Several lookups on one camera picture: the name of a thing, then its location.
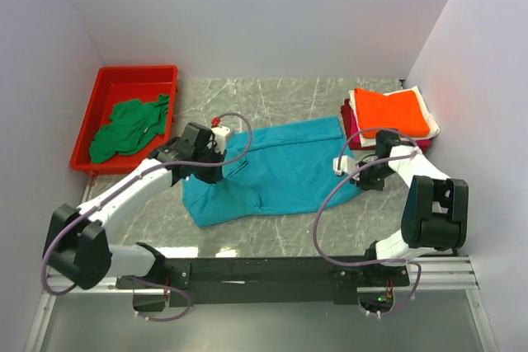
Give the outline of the orange t shirt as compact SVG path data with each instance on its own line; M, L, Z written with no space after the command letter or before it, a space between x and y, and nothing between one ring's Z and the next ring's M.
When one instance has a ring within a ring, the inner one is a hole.
M357 87L354 100L361 129L397 129L413 138L425 138L431 131L413 91L386 96Z

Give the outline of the teal t shirt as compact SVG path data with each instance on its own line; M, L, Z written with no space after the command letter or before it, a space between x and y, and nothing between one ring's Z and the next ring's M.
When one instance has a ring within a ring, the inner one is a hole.
M344 204L361 193L351 183L332 192L341 181L332 161L345 142L335 116L256 129L252 137L236 134L222 180L183 181L182 203L200 228L247 216L312 213L326 199Z

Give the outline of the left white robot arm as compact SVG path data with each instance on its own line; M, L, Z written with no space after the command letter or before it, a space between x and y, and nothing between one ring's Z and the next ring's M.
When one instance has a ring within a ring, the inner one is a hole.
M163 255L145 244L117 246L108 237L155 195L190 176L214 184L222 178L233 131L189 123L181 136L155 148L128 176L77 207L57 208L50 220L43 262L81 289L107 276L135 276L153 288L165 276Z

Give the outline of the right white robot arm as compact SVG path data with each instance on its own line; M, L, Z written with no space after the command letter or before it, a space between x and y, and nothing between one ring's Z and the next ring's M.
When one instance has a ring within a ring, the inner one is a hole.
M467 237L468 183L438 170L408 136L395 129L377 129L375 158L359 161L353 181L364 191L382 191L392 175L401 178L408 195L399 230L374 242L375 257L361 267L363 278L373 285L391 275L391 265L459 249Z

